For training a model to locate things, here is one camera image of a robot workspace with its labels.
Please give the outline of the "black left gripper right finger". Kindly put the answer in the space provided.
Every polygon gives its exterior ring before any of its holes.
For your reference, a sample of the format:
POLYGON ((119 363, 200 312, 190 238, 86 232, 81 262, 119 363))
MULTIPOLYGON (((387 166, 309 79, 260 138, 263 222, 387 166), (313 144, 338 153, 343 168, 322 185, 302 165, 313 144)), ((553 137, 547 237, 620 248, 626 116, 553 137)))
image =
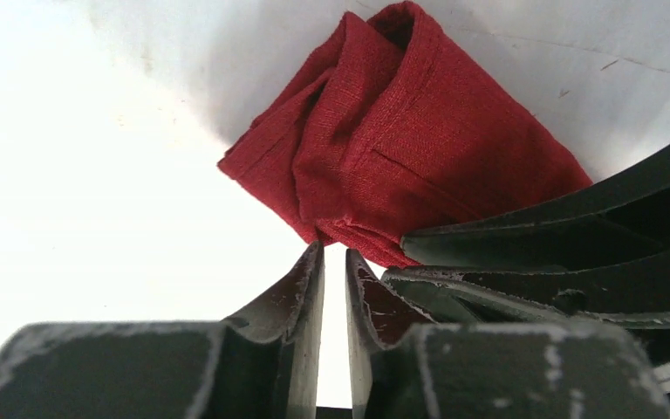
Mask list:
POLYGON ((356 418, 670 418, 633 338, 599 323, 435 322, 345 254, 356 418))

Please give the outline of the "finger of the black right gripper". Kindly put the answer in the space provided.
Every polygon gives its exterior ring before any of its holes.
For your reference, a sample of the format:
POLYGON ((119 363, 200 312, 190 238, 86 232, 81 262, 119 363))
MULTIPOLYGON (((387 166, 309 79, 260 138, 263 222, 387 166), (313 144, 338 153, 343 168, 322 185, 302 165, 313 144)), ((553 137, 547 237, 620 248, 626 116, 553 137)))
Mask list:
POLYGON ((586 189, 401 239, 420 264, 579 270, 670 250, 670 144, 586 189))
POLYGON ((409 297, 436 292, 531 322, 600 321, 627 329, 670 330, 670 250, 581 271, 389 269, 383 280, 409 297))

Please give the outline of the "red cloth napkin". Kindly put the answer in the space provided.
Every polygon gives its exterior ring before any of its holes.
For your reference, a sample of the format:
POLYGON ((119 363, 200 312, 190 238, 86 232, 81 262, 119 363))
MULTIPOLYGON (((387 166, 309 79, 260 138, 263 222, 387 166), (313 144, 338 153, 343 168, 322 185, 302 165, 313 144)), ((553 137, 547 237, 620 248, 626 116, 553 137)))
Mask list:
POLYGON ((304 241, 405 266, 408 232, 501 215, 590 177, 417 3, 347 12, 219 169, 304 241))

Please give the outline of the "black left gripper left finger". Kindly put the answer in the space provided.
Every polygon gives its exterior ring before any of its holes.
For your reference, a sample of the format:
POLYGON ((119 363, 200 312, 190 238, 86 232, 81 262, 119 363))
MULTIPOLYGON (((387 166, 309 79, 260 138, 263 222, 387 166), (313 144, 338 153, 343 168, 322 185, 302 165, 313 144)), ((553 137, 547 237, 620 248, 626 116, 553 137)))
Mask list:
POLYGON ((0 418, 312 418, 324 249, 219 321, 38 323, 0 349, 0 418))

